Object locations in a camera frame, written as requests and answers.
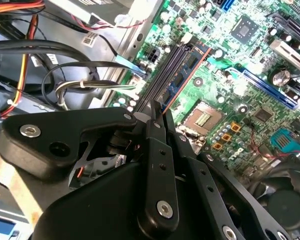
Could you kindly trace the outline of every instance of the ram slot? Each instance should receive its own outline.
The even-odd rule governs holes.
[[[164,64],[159,67],[159,72],[146,89],[146,92],[138,100],[134,108],[135,112],[142,112],[149,101],[157,100],[163,94],[190,50],[191,48],[187,45],[174,46],[167,59],[164,60]]]

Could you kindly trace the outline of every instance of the white label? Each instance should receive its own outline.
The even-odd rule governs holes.
[[[59,64],[55,54],[48,53],[47,56],[50,58],[53,65],[58,65]]]
[[[33,62],[33,65],[37,68],[41,66],[41,63],[38,61],[38,59],[35,56],[31,56],[31,60]]]
[[[244,151],[244,149],[242,147],[240,147],[230,158],[229,160],[234,160],[236,159],[240,153],[242,153]]]
[[[81,43],[85,46],[92,48],[96,43],[97,37],[97,33],[89,32],[87,35],[85,35]]]
[[[279,163],[281,163],[281,161],[280,160],[275,160],[273,163],[271,163],[271,167],[276,167]]]

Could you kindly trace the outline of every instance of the chip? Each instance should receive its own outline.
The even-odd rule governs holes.
[[[201,135],[206,135],[218,124],[222,117],[221,112],[199,101],[194,110],[185,119],[184,125]]]
[[[221,13],[218,11],[215,11],[214,14],[212,15],[212,19],[217,21],[221,16]]]
[[[205,34],[209,34],[211,32],[211,28],[206,26],[204,29],[203,29],[203,33]]]
[[[231,35],[240,43],[246,44],[256,33],[259,26],[255,24],[250,18],[243,15],[237,24],[234,26]]]
[[[253,115],[256,119],[258,119],[260,122],[265,123],[268,121],[271,117],[272,114],[262,108],[260,108],[258,111],[256,111]]]
[[[198,13],[197,13],[196,11],[193,11],[193,10],[192,10],[192,11],[190,12],[190,15],[189,15],[189,16],[190,16],[191,18],[194,19],[195,17],[197,17],[197,15],[198,15]]]
[[[186,11],[183,10],[183,9],[181,9],[180,12],[179,12],[179,16],[182,17],[182,18],[184,18],[185,15],[186,15]]]
[[[169,2],[169,6],[170,7],[174,7],[176,5],[176,2],[175,1],[173,1],[173,0],[171,0],[170,2]]]
[[[180,11],[180,7],[178,5],[175,5],[173,7],[173,10],[175,10],[178,13]]]

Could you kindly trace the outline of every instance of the red wire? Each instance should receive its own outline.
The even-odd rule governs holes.
[[[80,178],[83,172],[84,172],[84,167],[82,166],[82,167],[80,167],[80,171],[78,172],[76,177]]]

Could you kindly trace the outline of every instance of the silver rivet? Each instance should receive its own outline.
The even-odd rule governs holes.
[[[206,158],[209,159],[210,162],[212,162],[214,160],[214,158],[209,154],[206,155]]]
[[[186,138],[185,136],[180,135],[179,138],[180,138],[182,141],[184,141],[184,142],[187,141],[187,138]]]
[[[235,232],[228,226],[223,226],[222,231],[226,239],[228,240],[237,240]]]
[[[35,125],[26,124],[20,128],[20,133],[28,138],[37,138],[41,135],[41,130]]]
[[[153,125],[155,125],[158,129],[161,128],[161,126],[158,123],[156,123],[156,122],[154,122]]]
[[[278,233],[278,236],[279,236],[279,238],[280,238],[281,240],[287,240],[286,236],[283,235],[282,232],[279,232],[279,231],[278,231],[277,233]]]
[[[174,214],[172,207],[166,201],[158,201],[156,204],[156,209],[158,210],[159,214],[166,219],[172,218],[172,215]]]
[[[129,115],[129,114],[123,114],[123,116],[126,118],[126,119],[129,119],[129,120],[131,120],[132,119],[132,117]]]

